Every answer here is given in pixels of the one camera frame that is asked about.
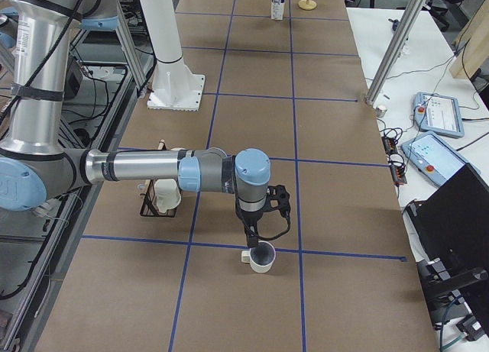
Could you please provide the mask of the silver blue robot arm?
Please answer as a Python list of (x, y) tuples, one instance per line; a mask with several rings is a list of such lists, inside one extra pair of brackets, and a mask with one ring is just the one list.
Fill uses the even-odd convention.
[(249, 247), (257, 223), (271, 209), (270, 161), (257, 149), (229, 156), (220, 149), (103, 153), (66, 149), (58, 131), (70, 31), (112, 30), (117, 0), (11, 0), (18, 11), (9, 129), (1, 141), (1, 207), (19, 212), (82, 186), (126, 179), (174, 179), (189, 192), (235, 196)]

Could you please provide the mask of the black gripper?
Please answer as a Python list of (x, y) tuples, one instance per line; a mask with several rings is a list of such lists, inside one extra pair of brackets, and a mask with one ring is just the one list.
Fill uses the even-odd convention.
[(247, 212), (241, 208), (236, 209), (236, 215), (244, 225), (244, 232), (247, 234), (247, 246), (248, 248), (255, 248), (257, 246), (258, 234), (258, 222), (263, 217), (263, 211)]

